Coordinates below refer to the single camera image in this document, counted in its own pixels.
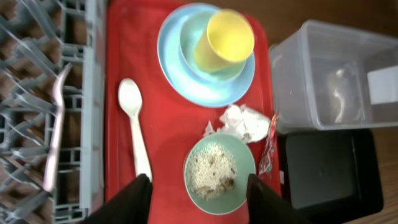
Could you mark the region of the mint green bowl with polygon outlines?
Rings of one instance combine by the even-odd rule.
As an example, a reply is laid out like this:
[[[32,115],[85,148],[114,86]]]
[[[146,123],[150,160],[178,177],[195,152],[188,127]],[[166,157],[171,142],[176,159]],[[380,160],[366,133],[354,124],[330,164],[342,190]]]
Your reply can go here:
[[[236,161],[237,174],[235,188],[210,200],[197,197],[188,189],[187,162],[196,149],[210,142],[217,142],[229,151]],[[183,179],[187,194],[193,204],[201,211],[211,215],[227,215],[237,211],[246,202],[246,186],[248,176],[256,173],[254,156],[250,148],[235,136],[230,134],[216,133],[199,140],[187,154],[183,165]]]

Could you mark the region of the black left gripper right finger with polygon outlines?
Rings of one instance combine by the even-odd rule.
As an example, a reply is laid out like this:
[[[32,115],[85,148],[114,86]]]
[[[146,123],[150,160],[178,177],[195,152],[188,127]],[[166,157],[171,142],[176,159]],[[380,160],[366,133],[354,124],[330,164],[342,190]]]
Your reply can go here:
[[[250,224],[311,224],[255,174],[248,176],[246,199]]]

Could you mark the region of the rice and food scraps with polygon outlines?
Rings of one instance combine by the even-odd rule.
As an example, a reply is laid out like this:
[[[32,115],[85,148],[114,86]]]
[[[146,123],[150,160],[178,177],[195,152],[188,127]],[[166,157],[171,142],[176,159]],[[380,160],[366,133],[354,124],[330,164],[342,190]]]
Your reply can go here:
[[[234,157],[217,142],[196,149],[187,162],[188,189],[205,200],[234,189],[236,174]]]

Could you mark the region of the white napkin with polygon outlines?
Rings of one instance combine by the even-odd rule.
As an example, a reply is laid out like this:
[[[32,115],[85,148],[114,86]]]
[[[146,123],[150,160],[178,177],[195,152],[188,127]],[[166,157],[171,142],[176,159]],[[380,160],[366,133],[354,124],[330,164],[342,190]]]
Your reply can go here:
[[[246,105],[229,105],[220,116],[223,126],[213,129],[209,121],[203,136],[224,133],[236,136],[245,143],[259,142],[268,135],[271,119]]]

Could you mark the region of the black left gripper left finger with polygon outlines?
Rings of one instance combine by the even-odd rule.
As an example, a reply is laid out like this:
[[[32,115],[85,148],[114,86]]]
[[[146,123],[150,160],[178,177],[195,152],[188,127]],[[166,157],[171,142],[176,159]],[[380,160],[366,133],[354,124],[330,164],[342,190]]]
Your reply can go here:
[[[140,174],[81,224],[146,224],[152,191],[148,176]]]

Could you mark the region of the red snack wrapper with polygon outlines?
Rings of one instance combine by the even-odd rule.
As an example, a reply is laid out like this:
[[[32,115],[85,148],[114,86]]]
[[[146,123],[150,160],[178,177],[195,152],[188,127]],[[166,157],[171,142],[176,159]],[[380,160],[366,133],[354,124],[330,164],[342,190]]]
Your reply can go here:
[[[272,170],[272,163],[275,154],[275,136],[277,132],[276,127],[277,127],[278,116],[279,114],[276,113],[273,115],[271,119],[265,147],[259,163],[259,175],[265,175],[266,173],[269,173]]]

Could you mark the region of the white plastic spoon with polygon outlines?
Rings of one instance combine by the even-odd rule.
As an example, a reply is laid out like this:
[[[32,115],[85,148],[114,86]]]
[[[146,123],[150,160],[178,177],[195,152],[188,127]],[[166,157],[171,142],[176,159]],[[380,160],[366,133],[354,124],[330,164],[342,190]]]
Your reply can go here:
[[[142,95],[137,84],[130,78],[123,79],[119,84],[118,101],[130,120],[136,175],[145,174],[152,182],[152,169],[139,122],[139,115],[143,105]]]

